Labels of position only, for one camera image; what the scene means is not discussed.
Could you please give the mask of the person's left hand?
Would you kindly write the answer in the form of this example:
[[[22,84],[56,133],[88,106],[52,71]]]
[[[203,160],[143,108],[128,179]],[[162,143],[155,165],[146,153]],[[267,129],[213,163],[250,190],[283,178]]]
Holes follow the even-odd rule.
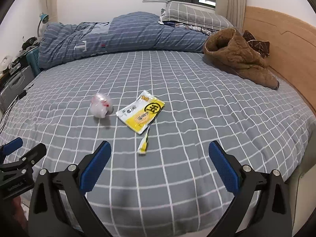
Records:
[[[8,205],[9,215],[24,231],[27,231],[28,221],[21,206],[21,197],[17,196],[11,200],[6,200],[6,205]]]

